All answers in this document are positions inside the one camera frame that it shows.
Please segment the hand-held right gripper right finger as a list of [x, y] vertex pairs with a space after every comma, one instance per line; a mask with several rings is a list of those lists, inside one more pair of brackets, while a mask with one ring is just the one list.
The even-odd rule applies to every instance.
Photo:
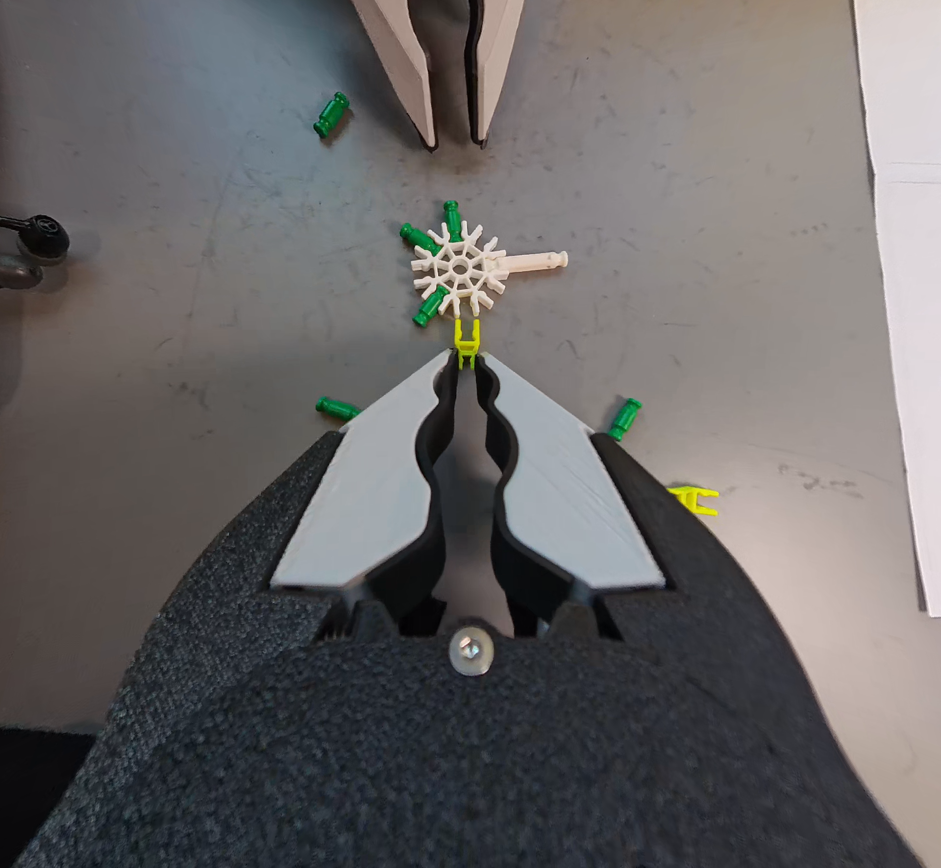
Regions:
[[594, 431], [494, 357], [476, 359], [475, 378], [500, 470], [491, 555], [503, 590], [662, 589]]

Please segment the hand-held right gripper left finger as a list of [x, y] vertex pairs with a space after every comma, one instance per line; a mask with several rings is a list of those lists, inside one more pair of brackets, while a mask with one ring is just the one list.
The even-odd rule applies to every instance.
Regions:
[[447, 350], [354, 417], [270, 585], [348, 602], [422, 602], [445, 563], [435, 464], [454, 431], [458, 359]]

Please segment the white rod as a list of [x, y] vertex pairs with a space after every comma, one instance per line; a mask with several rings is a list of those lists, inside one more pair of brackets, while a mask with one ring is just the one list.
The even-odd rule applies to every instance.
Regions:
[[554, 270], [566, 267], [568, 264], [568, 252], [545, 252], [503, 256], [493, 260], [493, 269], [509, 275]]

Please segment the white snowflake connector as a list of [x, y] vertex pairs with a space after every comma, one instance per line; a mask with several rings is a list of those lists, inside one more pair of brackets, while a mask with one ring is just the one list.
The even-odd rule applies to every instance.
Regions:
[[505, 291], [503, 281], [508, 275], [493, 269], [493, 260], [503, 257], [505, 252], [497, 249], [497, 237], [488, 242], [481, 241], [481, 226], [469, 231], [467, 223], [462, 222], [461, 237], [457, 242], [450, 240], [444, 223], [441, 230], [442, 235], [427, 232], [442, 244], [437, 255], [432, 256], [428, 251], [412, 246], [415, 259], [411, 269], [419, 274], [414, 280], [415, 289], [424, 300], [436, 286], [444, 286], [449, 295], [441, 305], [440, 315], [452, 310], [453, 318], [459, 319], [461, 307], [467, 305], [472, 315], [478, 317], [481, 309], [489, 310], [494, 306], [490, 292], [500, 295]]

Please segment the grey desk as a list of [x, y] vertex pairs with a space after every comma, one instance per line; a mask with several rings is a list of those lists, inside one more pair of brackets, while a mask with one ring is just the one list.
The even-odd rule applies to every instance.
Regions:
[[[89, 733], [201, 550], [447, 346], [398, 227], [455, 199], [516, 277], [485, 348], [605, 427], [785, 627], [939, 866], [939, 622], [915, 558], [850, 0], [526, 0], [488, 145], [467, 0], [411, 0], [429, 153], [349, 0], [2, 0], [2, 213], [66, 263], [2, 291], [2, 724]], [[321, 140], [335, 92], [349, 98]]]

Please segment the folded paper instruction sheet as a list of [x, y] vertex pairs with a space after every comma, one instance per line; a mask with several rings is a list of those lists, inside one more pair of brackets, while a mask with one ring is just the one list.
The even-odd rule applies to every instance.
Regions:
[[940, 615], [940, 0], [853, 0], [925, 609]]

